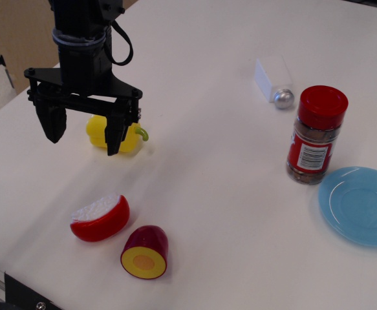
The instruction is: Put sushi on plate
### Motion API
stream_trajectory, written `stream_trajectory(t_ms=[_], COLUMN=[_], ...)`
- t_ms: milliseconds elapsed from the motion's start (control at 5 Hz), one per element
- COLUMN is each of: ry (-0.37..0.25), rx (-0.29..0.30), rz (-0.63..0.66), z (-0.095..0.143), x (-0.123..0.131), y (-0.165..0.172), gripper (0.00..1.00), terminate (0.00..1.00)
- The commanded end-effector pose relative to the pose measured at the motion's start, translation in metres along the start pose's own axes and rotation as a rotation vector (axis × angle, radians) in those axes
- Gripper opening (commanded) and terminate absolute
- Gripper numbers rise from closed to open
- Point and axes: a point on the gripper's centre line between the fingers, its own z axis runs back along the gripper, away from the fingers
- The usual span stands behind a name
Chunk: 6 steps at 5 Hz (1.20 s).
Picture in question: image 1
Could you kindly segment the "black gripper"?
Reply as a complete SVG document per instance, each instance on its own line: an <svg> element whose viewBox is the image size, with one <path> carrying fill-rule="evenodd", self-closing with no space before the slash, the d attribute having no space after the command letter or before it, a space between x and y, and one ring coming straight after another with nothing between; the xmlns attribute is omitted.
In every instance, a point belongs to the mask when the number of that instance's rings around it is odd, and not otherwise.
<svg viewBox="0 0 377 310"><path fill-rule="evenodd" d="M67 128L66 109L106 116L107 155L119 152L128 128L138 123L142 91L113 74L112 32L92 37L52 33L58 47L58 68L28 68L28 98L34 103L42 129L57 143Z"/></svg>

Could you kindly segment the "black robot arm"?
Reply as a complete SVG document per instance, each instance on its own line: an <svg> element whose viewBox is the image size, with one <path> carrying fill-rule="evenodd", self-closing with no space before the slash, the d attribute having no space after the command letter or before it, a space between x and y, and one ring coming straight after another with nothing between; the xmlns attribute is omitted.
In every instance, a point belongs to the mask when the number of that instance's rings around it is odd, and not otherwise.
<svg viewBox="0 0 377 310"><path fill-rule="evenodd" d="M140 119L142 91L119 80L113 66L124 66L133 58L115 61L112 32L130 43L116 22L125 12L122 1L51 1L55 27L52 38L58 47L58 68L28 68L27 91L46 137L57 143L67 127L68 109L104 116L107 153L120 150L127 129Z"/></svg>

